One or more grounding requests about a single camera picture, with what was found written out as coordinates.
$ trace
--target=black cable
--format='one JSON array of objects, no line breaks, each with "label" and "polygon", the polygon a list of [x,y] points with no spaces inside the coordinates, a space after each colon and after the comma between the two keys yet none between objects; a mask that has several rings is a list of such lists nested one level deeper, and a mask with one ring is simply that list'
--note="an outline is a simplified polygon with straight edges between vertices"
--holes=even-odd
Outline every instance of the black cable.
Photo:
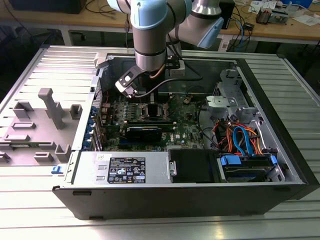
[{"label": "black cable", "polygon": [[208,127],[206,127],[205,129],[202,129],[202,131],[205,131],[205,130],[208,130],[208,129],[213,129],[214,127],[213,126],[208,126]]},{"label": "black cable", "polygon": [[167,47],[170,49],[170,51],[173,52],[177,58],[182,60],[184,62],[184,65],[186,65],[191,71],[193,71],[195,74],[197,74],[199,77],[201,77],[201,79],[203,79],[204,77],[197,70],[195,70],[192,66],[190,66],[187,62],[184,61],[182,56],[179,54],[176,46],[174,45],[174,42],[172,41],[172,39],[171,39],[169,34],[168,34],[168,38],[169,38],[170,44],[171,44],[171,46],[173,47],[173,50],[174,50],[174,51],[172,50],[170,45],[167,45]]},{"label": "black cable", "polygon": [[203,102],[201,103],[201,105],[199,107],[199,111],[198,111],[198,115],[197,115],[197,119],[196,119],[197,124],[198,124],[198,128],[200,130],[200,133],[202,133],[202,135],[213,144],[213,147],[215,148],[215,150],[221,152],[221,150],[218,148],[217,144],[207,134],[204,133],[204,130],[207,128],[202,130],[202,128],[200,126],[200,112],[201,112],[202,106],[205,104],[205,102],[206,102],[206,100],[203,100]]},{"label": "black cable", "polygon": [[[172,50],[172,48],[168,45],[168,48],[180,59],[183,60],[183,58],[181,57],[181,55],[178,53],[175,45],[173,44],[173,41],[171,39],[171,37],[169,36],[170,39],[170,43],[172,45],[172,47],[174,48],[174,51]],[[195,74],[197,74],[199,77],[197,78],[170,78],[167,80],[164,80],[163,82],[160,82],[157,86],[155,86],[154,88],[152,88],[150,91],[146,92],[145,94],[141,94],[141,95],[135,95],[134,98],[144,98],[146,96],[148,96],[149,94],[151,94],[154,90],[156,90],[157,88],[161,87],[162,85],[169,83],[169,82],[173,82],[173,81],[188,81],[188,82],[195,82],[195,81],[200,81],[202,80],[204,77],[198,72],[196,71],[193,67],[191,67],[188,63],[184,62],[185,66],[187,66],[191,71],[193,71]]]},{"label": "black cable", "polygon": [[203,91],[203,93],[207,93],[207,91],[205,90],[205,88],[203,86],[200,86],[200,85],[192,85],[190,86],[186,91],[185,93],[188,94],[190,89],[193,89],[193,88],[199,88]]},{"label": "black cable", "polygon": [[3,3],[4,3],[4,6],[5,6],[5,8],[6,8],[6,10],[8,11],[8,13],[14,18],[14,20],[17,22],[17,23],[19,23],[20,25],[21,25],[21,27],[23,28],[23,29],[25,29],[26,30],[26,32],[31,36],[31,37],[33,37],[33,35],[31,34],[31,32],[29,32],[29,30],[15,17],[15,15],[10,11],[10,9],[8,8],[8,6],[7,6],[7,4],[6,4],[6,0],[3,0]]},{"label": "black cable", "polygon": [[317,49],[317,47],[320,45],[320,40],[318,41],[317,45],[315,45],[314,49],[311,52],[311,55],[313,55]]},{"label": "black cable", "polygon": [[234,40],[234,42],[233,42],[233,43],[229,46],[229,48],[226,50],[227,52],[229,52],[232,47],[233,47],[233,50],[235,49],[235,44],[236,44],[236,41],[238,40],[240,34],[241,34],[241,30],[240,30],[239,34],[236,36],[236,39]]},{"label": "black cable", "polygon": [[91,13],[95,13],[95,14],[108,14],[108,13],[112,13],[112,12],[115,12],[116,10],[110,10],[110,11],[103,11],[102,9],[104,7],[107,7],[109,6],[108,4],[106,5],[103,5],[102,7],[100,7],[99,11],[94,11],[94,10],[91,10],[88,8],[88,6],[93,3],[94,1],[97,1],[97,0],[91,0],[90,2],[88,2],[86,5],[85,5],[85,9],[88,10],[89,12]]},{"label": "black cable", "polygon": [[[249,36],[241,43],[241,44],[242,44],[242,47],[241,47],[241,48],[247,47],[247,46],[249,45],[250,37],[251,37],[251,35],[252,35],[252,31],[250,32],[250,31],[248,30],[248,33],[249,33]],[[234,45],[233,47],[234,47],[234,48],[237,48],[237,47],[239,47],[239,45],[240,45],[240,42],[239,42],[238,44]]]},{"label": "black cable", "polygon": [[131,6],[130,6],[128,0],[124,0],[124,1],[125,1],[125,4],[127,5],[127,7],[131,10]]},{"label": "black cable", "polygon": [[126,15],[126,19],[124,23],[124,31],[125,31],[125,47],[128,48],[128,33],[130,32],[129,14]]},{"label": "black cable", "polygon": [[194,82],[194,81],[200,81],[202,80],[203,77],[199,77],[199,78],[170,78],[170,79],[167,79],[167,80],[164,80],[163,82],[159,83],[157,86],[155,86],[154,88],[152,88],[150,91],[148,91],[147,93],[145,94],[141,94],[141,95],[135,95],[134,98],[143,98],[143,97],[146,97],[148,96],[149,94],[151,94],[154,90],[156,90],[157,88],[161,87],[162,85],[166,84],[166,83],[169,83],[169,82],[173,82],[173,81],[188,81],[188,82]]},{"label": "black cable", "polygon": [[236,11],[238,12],[238,14],[236,14],[236,13],[233,13],[233,14],[239,16],[239,18],[240,18],[240,23],[241,23],[241,25],[243,26],[243,25],[245,24],[245,19],[241,16],[240,11],[239,11],[239,8],[237,7],[237,5],[235,5],[234,7],[235,7]]}]

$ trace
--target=electronic equipment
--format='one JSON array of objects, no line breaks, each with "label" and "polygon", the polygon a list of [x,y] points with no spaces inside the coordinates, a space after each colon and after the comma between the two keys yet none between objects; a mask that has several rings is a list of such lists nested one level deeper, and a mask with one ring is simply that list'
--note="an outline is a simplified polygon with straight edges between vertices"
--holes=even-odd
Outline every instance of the electronic equipment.
[{"label": "electronic equipment", "polygon": [[289,5],[290,3],[291,4],[298,4],[298,5],[301,5],[307,9],[310,7],[312,0],[281,0],[281,2],[283,2],[283,4],[286,4],[286,5]]},{"label": "electronic equipment", "polygon": [[272,10],[270,8],[260,8],[255,17],[258,24],[285,24],[289,19],[288,13],[283,10]]},{"label": "electronic equipment", "polygon": [[258,14],[255,17],[255,21],[257,24],[268,24],[269,19],[272,14],[271,8],[263,8],[261,7]]},{"label": "electronic equipment", "polygon": [[221,17],[224,20],[222,29],[228,29],[235,5],[234,0],[220,0],[219,7],[221,8]]},{"label": "electronic equipment", "polygon": [[9,0],[14,10],[79,14],[87,0]]},{"label": "electronic equipment", "polygon": [[[15,102],[4,164],[68,162],[52,192],[83,220],[264,214],[319,187],[260,85],[266,76],[251,70],[255,56],[183,58],[176,48],[213,44],[219,1],[108,3],[131,13],[134,50],[97,50],[81,104],[63,108],[49,87],[33,99],[45,109]],[[175,71],[186,77],[166,79]]]}]

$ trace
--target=metal bracket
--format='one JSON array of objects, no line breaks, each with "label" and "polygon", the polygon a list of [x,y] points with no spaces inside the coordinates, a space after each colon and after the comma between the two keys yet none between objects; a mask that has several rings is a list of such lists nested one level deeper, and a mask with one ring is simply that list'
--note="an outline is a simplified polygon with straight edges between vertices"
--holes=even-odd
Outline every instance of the metal bracket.
[{"label": "metal bracket", "polygon": [[235,111],[235,115],[241,123],[249,124],[258,112],[256,107],[239,107]]},{"label": "metal bracket", "polygon": [[136,85],[133,84],[133,81],[144,73],[145,71],[135,65],[119,78],[115,86],[120,93],[132,98],[137,93]]},{"label": "metal bracket", "polygon": [[286,180],[286,177],[281,171],[279,164],[277,164],[266,177],[271,179],[273,182],[284,182]]},{"label": "metal bracket", "polygon": [[169,162],[169,172],[171,177],[174,177],[177,175],[177,166],[175,161]]},{"label": "metal bracket", "polygon": [[100,69],[108,65],[108,54],[106,52],[98,52],[94,57],[94,67]]}]

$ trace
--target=desk clutter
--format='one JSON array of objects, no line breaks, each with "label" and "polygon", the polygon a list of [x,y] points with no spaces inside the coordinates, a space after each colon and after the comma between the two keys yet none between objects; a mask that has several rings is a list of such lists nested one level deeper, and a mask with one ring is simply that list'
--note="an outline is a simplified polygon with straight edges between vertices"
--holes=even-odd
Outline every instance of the desk clutter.
[{"label": "desk clutter", "polygon": [[320,23],[320,18],[317,13],[307,9],[311,3],[312,0],[254,0],[250,3],[248,12],[257,14],[255,20],[258,24],[286,24],[289,18],[293,18],[300,23],[313,26]]}]

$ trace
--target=power supply label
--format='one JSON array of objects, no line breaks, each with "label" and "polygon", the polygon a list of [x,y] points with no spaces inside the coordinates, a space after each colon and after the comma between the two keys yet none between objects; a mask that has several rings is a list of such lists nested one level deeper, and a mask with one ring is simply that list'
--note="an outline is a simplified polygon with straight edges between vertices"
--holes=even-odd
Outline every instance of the power supply label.
[{"label": "power supply label", "polygon": [[108,172],[110,184],[145,184],[145,157],[111,157]]}]

